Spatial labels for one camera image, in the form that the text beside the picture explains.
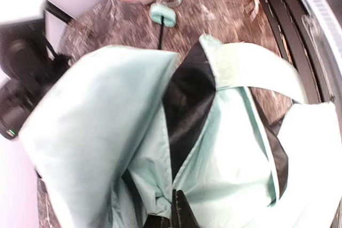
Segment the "mint green folding umbrella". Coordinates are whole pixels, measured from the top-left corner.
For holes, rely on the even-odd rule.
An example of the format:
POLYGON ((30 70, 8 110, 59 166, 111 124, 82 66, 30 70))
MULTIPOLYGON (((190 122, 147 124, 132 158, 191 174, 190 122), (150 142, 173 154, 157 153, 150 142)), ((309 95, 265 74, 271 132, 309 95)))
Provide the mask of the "mint green folding umbrella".
POLYGON ((332 102, 253 43, 110 45, 77 61, 19 138, 62 227, 144 227, 183 191, 200 227, 329 227, 341 200, 332 102))

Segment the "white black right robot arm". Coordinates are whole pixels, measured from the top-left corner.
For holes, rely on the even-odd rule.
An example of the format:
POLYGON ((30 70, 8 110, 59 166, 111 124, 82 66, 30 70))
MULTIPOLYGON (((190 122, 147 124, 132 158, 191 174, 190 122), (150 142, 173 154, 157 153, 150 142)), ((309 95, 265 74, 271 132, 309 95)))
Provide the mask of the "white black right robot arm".
POLYGON ((45 20, 1 26, 1 136, 13 140, 43 96, 69 68, 45 36, 45 20))

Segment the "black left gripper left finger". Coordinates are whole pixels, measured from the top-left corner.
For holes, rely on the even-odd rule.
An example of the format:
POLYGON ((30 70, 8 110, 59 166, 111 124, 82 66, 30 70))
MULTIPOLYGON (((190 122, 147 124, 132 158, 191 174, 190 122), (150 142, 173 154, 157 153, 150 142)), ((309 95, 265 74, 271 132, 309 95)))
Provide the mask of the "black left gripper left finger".
POLYGON ((170 220, 161 216, 148 215, 144 228, 170 228, 170 220))

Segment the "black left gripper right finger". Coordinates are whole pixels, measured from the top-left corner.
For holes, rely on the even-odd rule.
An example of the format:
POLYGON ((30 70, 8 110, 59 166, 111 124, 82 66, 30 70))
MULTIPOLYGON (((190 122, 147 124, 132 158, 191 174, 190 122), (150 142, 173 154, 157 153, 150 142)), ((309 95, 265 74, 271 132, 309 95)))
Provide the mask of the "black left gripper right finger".
POLYGON ((170 225, 173 228, 200 228, 192 209, 181 190, 173 190, 170 225))

